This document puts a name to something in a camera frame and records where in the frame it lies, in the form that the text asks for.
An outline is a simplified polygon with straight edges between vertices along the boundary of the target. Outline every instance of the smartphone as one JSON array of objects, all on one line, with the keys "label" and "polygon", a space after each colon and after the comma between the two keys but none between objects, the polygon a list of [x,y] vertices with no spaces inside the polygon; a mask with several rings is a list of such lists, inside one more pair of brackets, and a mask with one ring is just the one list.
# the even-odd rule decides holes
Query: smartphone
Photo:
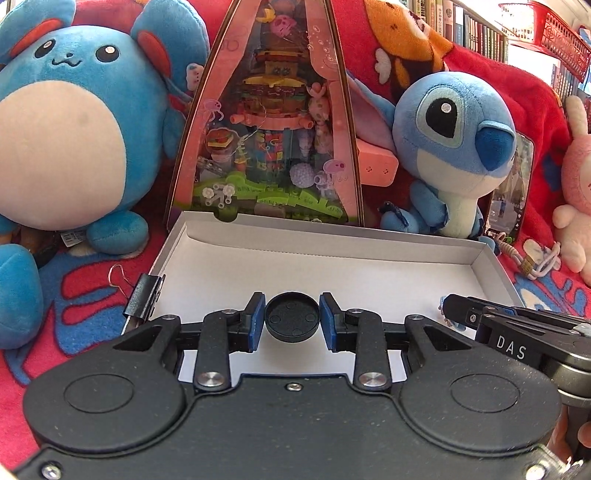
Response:
[{"label": "smartphone", "polygon": [[505,234],[504,241],[515,243],[523,224],[525,202],[534,164],[534,143],[517,133],[517,149],[507,178],[492,192],[485,222],[485,235]]}]

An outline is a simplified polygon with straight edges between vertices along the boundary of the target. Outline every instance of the stitch plush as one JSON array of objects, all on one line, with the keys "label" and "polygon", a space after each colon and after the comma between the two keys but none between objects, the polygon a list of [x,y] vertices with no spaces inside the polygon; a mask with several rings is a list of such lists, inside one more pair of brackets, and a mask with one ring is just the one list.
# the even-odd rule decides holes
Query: stitch plush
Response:
[{"label": "stitch plush", "polygon": [[357,136],[392,150],[417,179],[410,187],[411,210],[388,205],[381,228],[478,236],[478,199],[500,185],[515,153],[515,125],[501,96],[461,72],[417,80],[395,108],[355,79],[349,86]]},{"label": "stitch plush", "polygon": [[[184,117],[170,92],[205,64],[205,25],[184,0],[151,0],[131,36],[74,26],[74,0],[25,0],[0,24],[0,236],[18,224],[86,230],[121,255],[148,238],[130,208],[174,158]],[[0,246],[0,348],[38,332],[43,299],[32,255]]]},{"label": "stitch plush", "polygon": [[562,260],[591,286],[591,135],[587,113],[577,96],[565,102],[573,142],[562,163],[565,205],[554,210],[552,222],[561,244]]}]

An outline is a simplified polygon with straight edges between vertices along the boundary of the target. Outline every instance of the pink plush bunny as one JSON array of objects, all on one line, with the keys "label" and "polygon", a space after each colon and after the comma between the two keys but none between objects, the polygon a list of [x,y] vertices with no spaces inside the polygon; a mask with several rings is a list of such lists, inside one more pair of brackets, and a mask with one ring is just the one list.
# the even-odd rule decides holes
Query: pink plush bunny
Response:
[{"label": "pink plush bunny", "polygon": [[581,99],[570,96],[565,106],[573,134],[562,165],[562,190],[568,204],[554,210],[552,221],[564,263],[591,286],[591,135]]}]

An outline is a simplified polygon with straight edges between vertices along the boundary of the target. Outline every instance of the open cardboard box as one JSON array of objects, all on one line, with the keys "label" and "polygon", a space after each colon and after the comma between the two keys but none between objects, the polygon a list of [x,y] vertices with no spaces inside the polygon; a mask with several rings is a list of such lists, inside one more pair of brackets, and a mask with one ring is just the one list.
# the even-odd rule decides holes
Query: open cardboard box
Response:
[{"label": "open cardboard box", "polygon": [[[217,310],[242,310],[252,293],[266,300],[299,291],[318,301],[331,292],[343,309],[377,312],[402,323],[418,313],[440,319],[450,293],[522,305],[490,247],[469,240],[239,215],[232,223],[183,212],[151,274],[166,275],[152,318],[179,315],[200,322]],[[191,381],[196,353],[186,352],[181,380]],[[242,373],[353,373],[352,353],[331,353],[318,331],[284,343],[263,329],[255,353],[230,356],[232,381]],[[393,380],[405,379],[399,352],[390,353]]]}]

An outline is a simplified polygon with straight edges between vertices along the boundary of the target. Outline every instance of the round black puck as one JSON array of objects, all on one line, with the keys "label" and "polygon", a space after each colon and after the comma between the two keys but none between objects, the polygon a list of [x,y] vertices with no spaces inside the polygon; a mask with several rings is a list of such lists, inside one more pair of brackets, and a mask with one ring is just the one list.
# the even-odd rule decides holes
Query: round black puck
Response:
[{"label": "round black puck", "polygon": [[265,309],[267,330],[282,342],[303,342],[314,335],[319,324],[318,304],[303,293],[282,293],[271,299]]}]

